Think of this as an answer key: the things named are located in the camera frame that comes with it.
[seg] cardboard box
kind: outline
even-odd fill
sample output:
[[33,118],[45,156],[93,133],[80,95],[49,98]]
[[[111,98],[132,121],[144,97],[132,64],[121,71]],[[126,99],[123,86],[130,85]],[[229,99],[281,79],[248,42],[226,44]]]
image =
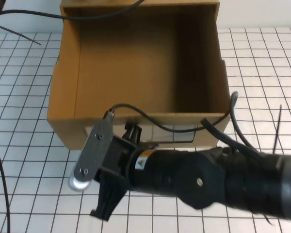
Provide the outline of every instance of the cardboard box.
[[[63,0],[66,16],[117,11],[135,0]],[[98,21],[64,21],[59,62],[51,84],[48,121],[65,146],[81,149],[86,131],[117,103],[130,103],[165,125],[200,126],[228,111],[229,90],[221,59],[217,0],[145,0],[124,15]],[[115,125],[149,122],[129,109]],[[229,119],[217,126],[224,130]],[[208,147],[207,131],[192,143],[162,147]]]

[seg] robotic arm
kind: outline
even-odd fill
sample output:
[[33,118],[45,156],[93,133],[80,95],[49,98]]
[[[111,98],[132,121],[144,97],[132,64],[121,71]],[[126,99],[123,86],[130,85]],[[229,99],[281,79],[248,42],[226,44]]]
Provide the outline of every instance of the robotic arm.
[[[218,202],[291,220],[291,156],[258,153],[228,141],[229,147],[197,152],[157,150],[153,143],[140,142],[137,124],[126,124],[122,137],[114,135],[113,117],[107,111],[95,124],[69,178],[78,191],[91,180],[100,183],[91,216],[108,221],[133,190],[178,197],[194,209]],[[202,124],[218,136],[207,120]]]

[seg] bolt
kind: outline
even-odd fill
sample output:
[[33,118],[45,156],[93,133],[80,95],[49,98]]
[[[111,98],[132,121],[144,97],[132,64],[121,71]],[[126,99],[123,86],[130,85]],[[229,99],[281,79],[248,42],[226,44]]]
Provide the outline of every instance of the bolt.
[[200,187],[202,187],[203,184],[204,183],[203,183],[202,179],[201,178],[197,178],[197,185],[200,186]]
[[103,136],[101,134],[96,134],[95,136],[98,140],[101,140],[103,138]]
[[86,176],[88,174],[88,169],[87,168],[85,168],[85,169],[80,168],[80,173],[82,173],[83,175]]

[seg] white grid floor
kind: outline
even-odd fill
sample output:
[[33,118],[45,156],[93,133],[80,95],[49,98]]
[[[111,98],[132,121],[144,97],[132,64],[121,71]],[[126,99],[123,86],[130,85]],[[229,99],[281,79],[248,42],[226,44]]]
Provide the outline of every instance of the white grid floor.
[[[61,34],[31,33],[33,44],[0,34],[0,154],[14,233],[291,233],[291,222],[213,205],[195,211],[175,198],[131,192],[110,221],[88,216],[98,185],[71,191],[67,177],[79,151],[67,150],[46,121],[49,85]],[[248,140],[271,151],[280,104],[277,153],[291,153],[291,29],[219,31],[236,117]],[[235,137],[232,125],[226,133]],[[6,232],[0,178],[0,233]]]

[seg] wire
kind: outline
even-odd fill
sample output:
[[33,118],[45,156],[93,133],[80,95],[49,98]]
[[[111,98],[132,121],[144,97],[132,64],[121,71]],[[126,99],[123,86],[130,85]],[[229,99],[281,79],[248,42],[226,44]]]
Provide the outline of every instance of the wire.
[[243,143],[246,146],[256,150],[253,147],[253,145],[251,145],[251,143],[245,138],[245,136],[243,135],[241,129],[239,128],[239,126],[237,124],[237,120],[236,120],[235,112],[234,112],[234,106],[236,104],[237,99],[238,99],[238,92],[233,92],[231,95],[231,101],[229,103],[229,110],[230,110],[230,116],[231,116],[231,121],[232,121],[233,127],[234,127],[236,133],[238,134],[238,136],[240,137],[240,139],[243,141]]
[[72,17],[72,16],[60,16],[60,15],[54,15],[49,13],[43,13],[38,11],[28,11],[28,10],[5,10],[0,11],[0,16],[6,15],[6,14],[28,14],[28,15],[36,15],[36,16],[43,16],[43,17],[49,17],[49,18],[58,18],[58,19],[68,19],[68,20],[77,20],[77,21],[90,21],[90,20],[101,20],[101,19],[107,19],[111,17],[116,17],[119,15],[122,15],[136,7],[138,7],[141,3],[143,3],[145,0],[138,0],[134,4],[119,10],[117,12],[113,12],[106,15],[100,15],[100,16],[91,16],[91,17]]
[[8,189],[6,186],[6,180],[5,180],[5,175],[4,175],[1,159],[0,159],[0,173],[1,173],[2,183],[3,183],[4,197],[5,197],[5,204],[6,204],[7,233],[10,233],[11,232],[10,204],[9,204]]
[[[147,120],[149,120],[150,122],[152,122],[154,125],[156,125],[157,127],[161,128],[162,130],[171,132],[171,133],[189,133],[189,132],[196,132],[196,131],[200,131],[200,130],[204,130],[205,127],[196,127],[196,128],[192,128],[192,129],[186,129],[186,130],[175,130],[175,129],[170,129],[167,128],[165,126],[163,126],[162,124],[160,124],[156,119],[154,119],[153,117],[150,117],[148,114],[146,114],[144,111],[140,110],[139,108],[131,105],[131,104],[127,104],[127,103],[119,103],[114,105],[110,111],[114,113],[114,111],[117,108],[129,108],[134,110],[135,112],[138,112],[141,116],[143,116],[144,118],[146,118]],[[229,115],[228,111],[227,113],[225,113],[222,117],[220,117],[219,119],[217,119],[215,122],[212,123],[213,126],[219,124],[220,122],[222,122],[228,115]]]

